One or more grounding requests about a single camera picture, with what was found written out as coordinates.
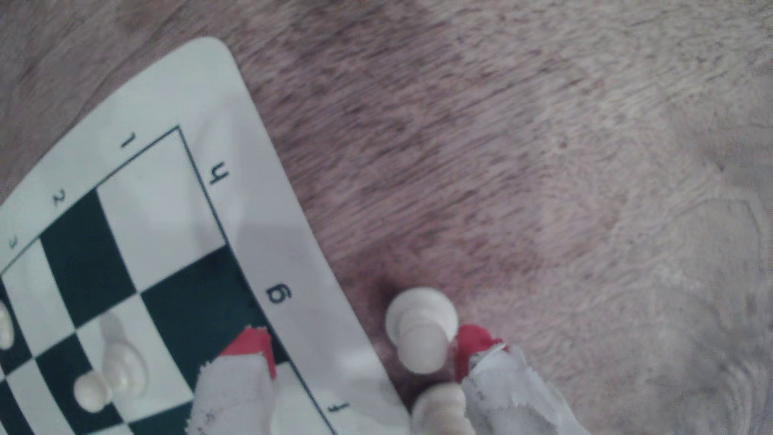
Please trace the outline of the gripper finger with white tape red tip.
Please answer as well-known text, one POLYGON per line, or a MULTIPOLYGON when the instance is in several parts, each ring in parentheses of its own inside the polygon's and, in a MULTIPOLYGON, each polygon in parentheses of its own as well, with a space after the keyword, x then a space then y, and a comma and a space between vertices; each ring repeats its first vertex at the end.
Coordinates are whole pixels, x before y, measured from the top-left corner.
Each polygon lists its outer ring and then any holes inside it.
POLYGON ((270 434, 277 370, 271 334, 246 327, 198 372, 187 434, 270 434))
POLYGON ((523 350, 482 326, 459 327, 454 369, 477 434, 589 434, 562 393, 529 365, 523 350))

